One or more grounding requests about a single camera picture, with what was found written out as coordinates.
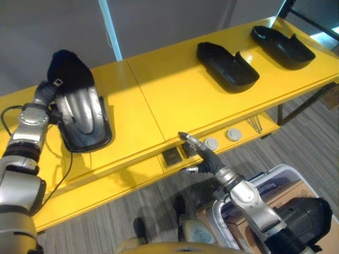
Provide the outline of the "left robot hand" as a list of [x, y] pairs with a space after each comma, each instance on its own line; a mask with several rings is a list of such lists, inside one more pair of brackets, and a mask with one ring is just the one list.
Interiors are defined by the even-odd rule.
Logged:
[[72, 125], [82, 134], [91, 134], [94, 131], [92, 92], [96, 92], [93, 80], [69, 86], [64, 85], [61, 79], [56, 79], [53, 83], [42, 81], [33, 101], [45, 106], [54, 101], [64, 125]]

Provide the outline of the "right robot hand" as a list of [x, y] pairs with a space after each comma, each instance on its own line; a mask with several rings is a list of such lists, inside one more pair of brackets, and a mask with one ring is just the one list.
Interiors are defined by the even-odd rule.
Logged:
[[211, 173], [215, 175], [225, 166], [220, 158], [196, 137], [185, 132], [178, 132], [178, 135], [202, 158], [201, 163], [180, 169], [181, 173]]

